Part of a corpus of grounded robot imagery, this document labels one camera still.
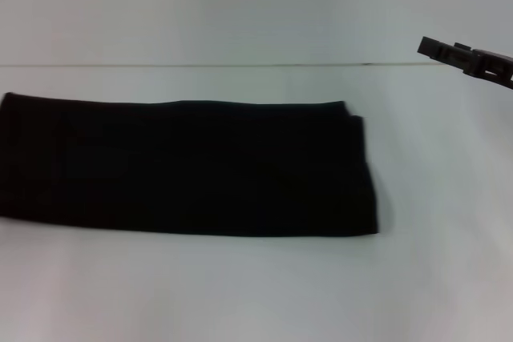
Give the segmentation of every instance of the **robotic arm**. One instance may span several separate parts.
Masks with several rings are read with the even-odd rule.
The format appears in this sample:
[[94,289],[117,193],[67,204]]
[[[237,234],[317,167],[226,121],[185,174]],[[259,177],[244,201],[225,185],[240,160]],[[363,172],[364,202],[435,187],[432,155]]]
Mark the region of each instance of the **robotic arm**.
[[472,50],[456,43],[450,46],[424,37],[418,47],[419,54],[463,70],[464,74],[500,84],[513,90],[513,58],[484,50]]

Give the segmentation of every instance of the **white backdrop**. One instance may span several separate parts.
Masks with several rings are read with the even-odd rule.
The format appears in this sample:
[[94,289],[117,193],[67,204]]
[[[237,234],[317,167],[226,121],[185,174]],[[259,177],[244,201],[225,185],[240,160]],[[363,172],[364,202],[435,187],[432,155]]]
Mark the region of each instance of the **white backdrop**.
[[99,101],[347,100],[366,118],[382,222],[381,234],[352,239],[233,239],[2,221],[2,340],[495,342],[513,333],[505,88],[445,66],[10,68],[0,84]]
[[511,0],[0,0],[0,64],[419,62],[513,52]]

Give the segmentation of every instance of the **white wall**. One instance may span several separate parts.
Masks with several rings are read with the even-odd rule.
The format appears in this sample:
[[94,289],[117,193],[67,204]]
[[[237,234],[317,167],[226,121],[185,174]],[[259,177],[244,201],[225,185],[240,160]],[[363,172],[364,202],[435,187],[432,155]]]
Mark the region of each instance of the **white wall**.
[[0,64],[418,62],[513,52],[511,0],[0,0]]
[[513,91],[445,66],[61,65],[423,62],[423,35],[511,54],[511,10],[509,0],[0,0],[2,93],[347,101],[366,118],[382,222],[374,237],[230,239],[0,221],[0,340],[509,340]]

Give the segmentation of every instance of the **black cloth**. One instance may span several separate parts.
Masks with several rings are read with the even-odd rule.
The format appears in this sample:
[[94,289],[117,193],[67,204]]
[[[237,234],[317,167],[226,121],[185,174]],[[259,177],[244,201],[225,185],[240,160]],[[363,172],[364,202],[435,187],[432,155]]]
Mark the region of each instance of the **black cloth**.
[[343,102],[93,103],[5,95],[0,215],[130,231],[378,231],[362,118]]

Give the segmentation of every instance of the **black towel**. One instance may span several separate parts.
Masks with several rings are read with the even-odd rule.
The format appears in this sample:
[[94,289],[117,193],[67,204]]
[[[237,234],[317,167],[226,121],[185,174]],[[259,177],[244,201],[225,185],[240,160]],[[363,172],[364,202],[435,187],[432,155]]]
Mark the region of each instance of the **black towel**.
[[205,235],[378,231],[362,118],[343,102],[93,103],[7,94],[0,215]]

